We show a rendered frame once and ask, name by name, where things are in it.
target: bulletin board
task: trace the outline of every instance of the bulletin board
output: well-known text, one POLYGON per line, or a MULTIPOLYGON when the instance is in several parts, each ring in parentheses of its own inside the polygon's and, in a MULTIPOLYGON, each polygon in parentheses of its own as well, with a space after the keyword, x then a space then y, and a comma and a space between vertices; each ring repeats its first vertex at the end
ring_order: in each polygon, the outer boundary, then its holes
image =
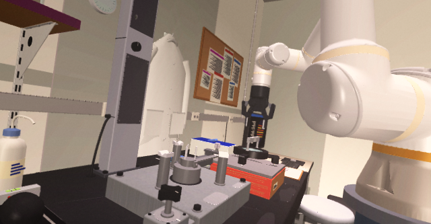
POLYGON ((243 64, 242 56, 203 28, 193 97, 237 107, 243 64))

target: black table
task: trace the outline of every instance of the black table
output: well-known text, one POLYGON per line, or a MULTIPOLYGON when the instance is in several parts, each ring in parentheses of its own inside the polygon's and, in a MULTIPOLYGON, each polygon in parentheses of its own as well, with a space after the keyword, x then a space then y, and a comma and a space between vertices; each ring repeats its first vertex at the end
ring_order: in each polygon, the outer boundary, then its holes
MULTIPOLYGON (((157 155, 138 157, 137 165, 158 164, 157 155)), ((23 186, 39 184, 45 206, 66 224, 142 224, 143 219, 105 198, 106 178, 89 178, 90 166, 72 167, 23 178, 23 186)), ((294 222, 306 191, 308 173, 300 181, 284 179, 284 184, 270 200, 250 195, 250 200, 225 223, 287 223, 294 222)))

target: stool seat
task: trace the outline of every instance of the stool seat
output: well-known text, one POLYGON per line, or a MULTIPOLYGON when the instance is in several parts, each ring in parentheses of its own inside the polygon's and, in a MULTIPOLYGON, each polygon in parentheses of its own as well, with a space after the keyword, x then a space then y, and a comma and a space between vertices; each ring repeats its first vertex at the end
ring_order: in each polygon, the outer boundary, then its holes
POLYGON ((355 216, 347 207, 323 198, 305 194, 302 197, 300 212, 322 224, 354 224, 355 216))

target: black cable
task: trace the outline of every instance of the black cable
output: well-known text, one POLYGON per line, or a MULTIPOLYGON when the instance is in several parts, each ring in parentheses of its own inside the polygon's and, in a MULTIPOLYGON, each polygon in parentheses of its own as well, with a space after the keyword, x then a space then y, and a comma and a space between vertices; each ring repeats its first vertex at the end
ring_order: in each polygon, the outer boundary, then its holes
POLYGON ((114 118, 114 116, 111 116, 110 114, 105 115, 106 119, 103 122, 102 130, 100 130, 99 139, 97 140, 96 149, 94 150, 94 156, 93 156, 93 162, 92 162, 92 166, 91 166, 91 170, 90 170, 90 175, 88 177, 94 177, 93 176, 93 169, 94 169, 94 162, 96 161, 97 150, 99 148, 100 140, 102 139, 103 130, 105 129, 106 123, 108 122, 108 120, 111 117, 114 118))

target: bottle label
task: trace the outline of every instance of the bottle label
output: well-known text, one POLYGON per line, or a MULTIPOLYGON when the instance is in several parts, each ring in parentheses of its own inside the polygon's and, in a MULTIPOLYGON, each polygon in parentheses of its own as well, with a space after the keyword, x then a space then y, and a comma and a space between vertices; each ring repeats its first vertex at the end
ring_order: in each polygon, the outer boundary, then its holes
POLYGON ((26 159, 0 161, 0 180, 15 178, 24 174, 26 159))

